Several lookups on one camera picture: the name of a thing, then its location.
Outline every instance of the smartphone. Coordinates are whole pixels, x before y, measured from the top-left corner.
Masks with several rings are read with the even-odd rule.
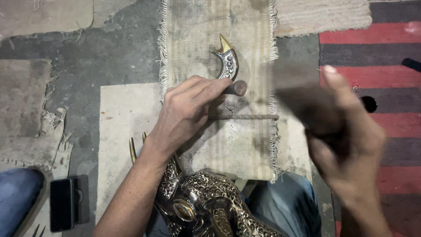
[[[74,184],[70,178],[50,183],[50,229],[61,232],[73,228],[75,221]]]

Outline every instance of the concrete floor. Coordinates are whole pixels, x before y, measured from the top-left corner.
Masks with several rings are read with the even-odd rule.
[[[160,21],[160,2],[142,0],[120,10],[101,29],[79,33],[51,32],[36,38],[17,36],[12,45],[3,42],[0,59],[38,59],[53,61],[52,76],[60,75],[56,90],[46,108],[67,111],[65,133],[72,132],[74,148],[69,176],[87,175],[88,199],[83,206],[85,224],[76,225],[63,236],[91,236],[95,225],[98,179],[100,86],[158,82],[159,51],[156,30]],[[279,64],[284,75],[304,80],[318,80],[318,36],[279,39]],[[288,72],[300,66],[301,73]],[[334,236],[330,191],[314,173],[313,184],[319,196],[324,236]]]

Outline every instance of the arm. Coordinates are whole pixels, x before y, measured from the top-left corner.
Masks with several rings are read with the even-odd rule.
[[[342,204],[341,236],[392,236],[376,188],[386,135],[368,115],[345,78],[325,66],[323,78],[343,110],[351,153],[340,157],[335,148],[306,131],[309,154],[319,173]]]
[[[209,103],[227,86],[228,78],[192,76],[168,88],[158,121],[94,229],[94,236],[142,236],[158,185],[172,154],[208,119]]]

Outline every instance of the jeans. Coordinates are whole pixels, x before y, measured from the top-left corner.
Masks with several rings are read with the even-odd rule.
[[[13,236],[43,187],[41,173],[10,169],[0,173],[0,236]]]
[[[321,236],[322,221],[311,183],[301,175],[285,172],[277,182],[257,187],[250,197],[251,213],[290,237]],[[155,209],[152,211],[147,237],[170,236]]]

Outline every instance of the red striped rug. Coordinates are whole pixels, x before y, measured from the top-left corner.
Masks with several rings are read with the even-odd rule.
[[[319,35],[320,66],[332,65],[360,96],[376,99],[372,117],[390,137],[377,187],[394,236],[421,233],[421,73],[401,63],[421,62],[421,1],[371,3],[366,30]],[[340,205],[333,199],[337,236]]]

